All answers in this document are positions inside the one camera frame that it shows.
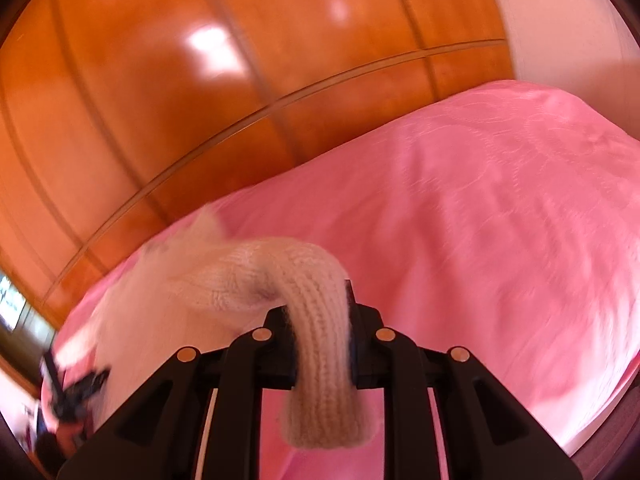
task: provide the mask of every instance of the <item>person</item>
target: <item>person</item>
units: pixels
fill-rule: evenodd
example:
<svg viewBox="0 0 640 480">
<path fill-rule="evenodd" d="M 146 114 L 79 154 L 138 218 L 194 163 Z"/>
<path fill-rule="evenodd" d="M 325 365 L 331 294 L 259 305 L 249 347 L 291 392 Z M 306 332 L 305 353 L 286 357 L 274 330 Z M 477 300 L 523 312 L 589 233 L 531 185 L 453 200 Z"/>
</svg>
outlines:
<svg viewBox="0 0 640 480">
<path fill-rule="evenodd" d="M 78 437 L 85 432 L 85 421 L 60 422 L 55 433 L 45 431 L 37 437 L 29 457 L 45 478 L 53 480 L 63 464 L 76 453 Z"/>
</svg>

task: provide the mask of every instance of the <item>pink bedsheet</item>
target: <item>pink bedsheet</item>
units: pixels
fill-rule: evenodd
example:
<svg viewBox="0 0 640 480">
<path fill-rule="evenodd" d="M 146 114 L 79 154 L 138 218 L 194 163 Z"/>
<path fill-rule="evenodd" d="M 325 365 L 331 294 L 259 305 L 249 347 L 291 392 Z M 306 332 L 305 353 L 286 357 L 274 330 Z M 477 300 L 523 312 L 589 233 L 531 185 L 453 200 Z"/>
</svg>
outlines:
<svg viewBox="0 0 640 480">
<path fill-rule="evenodd" d="M 206 208 L 232 237 L 331 251 L 387 325 L 470 348 L 561 445 L 640 364 L 640 143 L 560 90 L 490 83 Z M 87 294 L 57 347 L 136 258 Z M 264 413 L 282 397 L 268 392 Z M 382 478 L 383 434 L 298 451 L 265 415 L 261 455 L 263 479 Z"/>
</svg>

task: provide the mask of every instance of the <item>black hair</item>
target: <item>black hair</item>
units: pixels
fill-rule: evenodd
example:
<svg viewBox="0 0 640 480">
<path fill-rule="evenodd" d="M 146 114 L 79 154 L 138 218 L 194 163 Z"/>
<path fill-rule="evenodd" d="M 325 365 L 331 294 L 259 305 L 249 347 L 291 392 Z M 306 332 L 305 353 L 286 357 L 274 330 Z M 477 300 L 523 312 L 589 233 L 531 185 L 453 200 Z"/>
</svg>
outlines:
<svg viewBox="0 0 640 480">
<path fill-rule="evenodd" d="M 49 431 L 39 435 L 36 439 L 34 451 L 47 473 L 53 478 L 58 476 L 58 471 L 60 471 L 63 463 L 66 462 L 66 458 L 58 445 L 56 435 L 49 433 Z"/>
</svg>

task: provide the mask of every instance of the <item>white wall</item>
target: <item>white wall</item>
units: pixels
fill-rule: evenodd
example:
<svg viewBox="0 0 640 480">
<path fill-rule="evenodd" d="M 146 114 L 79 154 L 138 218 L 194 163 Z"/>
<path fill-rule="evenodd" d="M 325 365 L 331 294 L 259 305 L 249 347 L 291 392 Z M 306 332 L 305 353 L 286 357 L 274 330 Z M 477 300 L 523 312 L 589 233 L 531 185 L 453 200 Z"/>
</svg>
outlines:
<svg viewBox="0 0 640 480">
<path fill-rule="evenodd" d="M 577 95 L 640 139 L 640 48 L 609 0 L 498 0 L 518 79 Z"/>
<path fill-rule="evenodd" d="M 35 400 L 0 370 L 0 413 L 14 433 L 24 432 L 27 422 L 24 405 L 33 409 Z"/>
</svg>

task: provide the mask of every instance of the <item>wooden headboard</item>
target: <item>wooden headboard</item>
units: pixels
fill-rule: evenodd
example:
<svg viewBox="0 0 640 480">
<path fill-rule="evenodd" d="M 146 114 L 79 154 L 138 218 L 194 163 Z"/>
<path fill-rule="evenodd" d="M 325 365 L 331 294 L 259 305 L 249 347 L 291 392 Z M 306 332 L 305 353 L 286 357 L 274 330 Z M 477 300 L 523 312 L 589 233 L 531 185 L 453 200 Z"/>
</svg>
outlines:
<svg viewBox="0 0 640 480">
<path fill-rule="evenodd" d="M 31 0 L 0 48 L 0 267 L 58 327 L 205 202 L 511 77 L 495 0 Z"/>
</svg>

